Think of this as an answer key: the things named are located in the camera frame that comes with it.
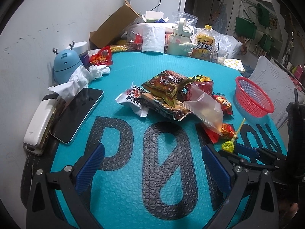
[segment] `black cable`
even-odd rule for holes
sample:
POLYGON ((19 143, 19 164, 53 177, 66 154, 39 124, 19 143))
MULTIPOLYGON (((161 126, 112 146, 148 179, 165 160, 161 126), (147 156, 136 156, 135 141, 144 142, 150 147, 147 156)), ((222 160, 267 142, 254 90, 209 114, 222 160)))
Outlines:
POLYGON ((153 9, 151 9, 150 11, 153 11, 156 7, 158 7, 161 4, 161 0, 159 2, 159 4, 157 6, 155 6, 153 9))

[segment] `metal screw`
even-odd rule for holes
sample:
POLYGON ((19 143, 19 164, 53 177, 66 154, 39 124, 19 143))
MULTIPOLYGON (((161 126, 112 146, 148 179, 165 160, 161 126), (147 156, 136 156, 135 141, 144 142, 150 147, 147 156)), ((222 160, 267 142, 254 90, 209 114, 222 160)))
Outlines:
POLYGON ((242 169, 242 167, 240 167, 240 166, 236 166, 236 167, 235 167, 235 170, 236 170, 237 172, 242 172, 243 169, 242 169))
POLYGON ((72 170, 72 166, 71 165, 67 165, 64 169, 65 172, 69 172, 72 170))
POLYGON ((43 170, 42 169, 39 169, 36 171, 36 175, 41 175, 43 173, 43 170))
POLYGON ((268 176, 268 175, 269 175, 269 170, 264 169, 264 170, 263 170, 263 173, 264 173, 265 176, 268 176))

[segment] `phone screen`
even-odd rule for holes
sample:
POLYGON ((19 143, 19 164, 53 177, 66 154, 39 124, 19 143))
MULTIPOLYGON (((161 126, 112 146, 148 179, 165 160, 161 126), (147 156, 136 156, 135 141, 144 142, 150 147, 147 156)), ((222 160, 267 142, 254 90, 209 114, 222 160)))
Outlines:
POLYGON ((71 144, 90 112, 103 97, 103 90, 84 88, 59 116, 51 135, 65 144, 71 144))

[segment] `red plastic basket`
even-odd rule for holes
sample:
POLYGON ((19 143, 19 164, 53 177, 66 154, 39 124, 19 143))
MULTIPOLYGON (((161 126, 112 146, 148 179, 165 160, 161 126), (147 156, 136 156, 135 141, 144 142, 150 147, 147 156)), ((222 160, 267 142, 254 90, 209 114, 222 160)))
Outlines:
POLYGON ((274 112, 274 106, 269 96, 254 82, 237 77, 235 96, 240 106, 255 117, 263 117, 274 112))

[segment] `blue deer humidifier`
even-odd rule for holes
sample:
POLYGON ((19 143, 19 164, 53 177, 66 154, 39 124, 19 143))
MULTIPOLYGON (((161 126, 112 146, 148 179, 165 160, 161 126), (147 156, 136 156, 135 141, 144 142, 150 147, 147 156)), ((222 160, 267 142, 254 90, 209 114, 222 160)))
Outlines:
POLYGON ((80 65, 83 66, 77 52, 72 50, 74 44, 72 41, 72 44, 69 44, 69 50, 63 50, 59 53, 58 49, 53 48, 53 52, 56 54, 53 65, 54 80, 59 84, 67 83, 73 72, 80 65))

